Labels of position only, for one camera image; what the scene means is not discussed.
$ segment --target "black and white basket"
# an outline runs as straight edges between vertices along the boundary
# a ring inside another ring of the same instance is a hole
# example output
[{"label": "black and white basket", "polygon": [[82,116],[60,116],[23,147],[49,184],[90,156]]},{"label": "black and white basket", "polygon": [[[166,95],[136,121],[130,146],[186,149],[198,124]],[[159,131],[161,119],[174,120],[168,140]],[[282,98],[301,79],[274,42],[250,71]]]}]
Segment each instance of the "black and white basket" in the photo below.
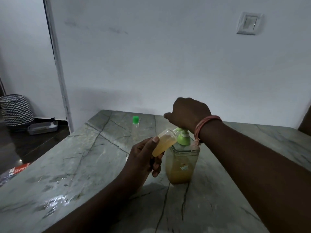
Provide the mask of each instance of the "black and white basket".
[{"label": "black and white basket", "polygon": [[34,114],[27,99],[18,94],[0,97],[4,123],[14,131],[27,130],[33,123]]}]

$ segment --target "person's right hand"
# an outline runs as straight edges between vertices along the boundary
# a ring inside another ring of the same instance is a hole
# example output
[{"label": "person's right hand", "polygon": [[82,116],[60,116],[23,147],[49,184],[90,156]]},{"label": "person's right hand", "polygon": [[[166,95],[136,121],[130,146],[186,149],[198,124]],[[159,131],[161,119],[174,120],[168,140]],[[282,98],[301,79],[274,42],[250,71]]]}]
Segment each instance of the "person's right hand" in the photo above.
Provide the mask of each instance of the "person's right hand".
[{"label": "person's right hand", "polygon": [[212,114],[206,104],[192,98],[179,97],[173,105],[173,112],[165,113],[164,117],[170,123],[194,133],[197,124],[210,115]]}]

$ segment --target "soap dispenser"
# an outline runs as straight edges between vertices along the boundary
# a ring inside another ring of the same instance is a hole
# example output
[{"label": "soap dispenser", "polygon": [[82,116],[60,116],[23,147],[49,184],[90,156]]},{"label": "soap dispenser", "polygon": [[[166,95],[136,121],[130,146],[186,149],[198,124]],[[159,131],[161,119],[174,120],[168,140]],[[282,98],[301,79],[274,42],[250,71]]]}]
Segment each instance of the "soap dispenser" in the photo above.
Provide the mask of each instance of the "soap dispenser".
[{"label": "soap dispenser", "polygon": [[200,147],[191,145],[187,130],[182,129],[177,142],[166,152],[165,170],[167,178],[172,184],[189,183],[199,157]]}]

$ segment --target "basket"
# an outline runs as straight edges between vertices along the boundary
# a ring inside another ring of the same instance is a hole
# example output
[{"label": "basket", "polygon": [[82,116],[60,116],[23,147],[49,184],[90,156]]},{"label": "basket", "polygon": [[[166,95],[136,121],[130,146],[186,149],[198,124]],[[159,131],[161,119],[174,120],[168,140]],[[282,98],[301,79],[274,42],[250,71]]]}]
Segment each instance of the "basket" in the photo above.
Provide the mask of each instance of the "basket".
[{"label": "basket", "polygon": [[34,114],[27,99],[18,94],[0,97],[4,123],[12,131],[25,131],[34,122]]}]

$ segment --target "tiled floor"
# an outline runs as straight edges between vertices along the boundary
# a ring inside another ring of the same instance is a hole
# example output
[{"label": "tiled floor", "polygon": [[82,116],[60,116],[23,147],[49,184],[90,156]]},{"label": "tiled floor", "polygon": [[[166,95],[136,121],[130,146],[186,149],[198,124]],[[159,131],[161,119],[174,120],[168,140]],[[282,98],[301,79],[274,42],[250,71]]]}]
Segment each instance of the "tiled floor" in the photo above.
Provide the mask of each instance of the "tiled floor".
[{"label": "tiled floor", "polygon": [[38,135],[11,133],[0,113],[0,174],[23,163],[35,161],[68,135],[68,126],[59,126],[57,132]]}]

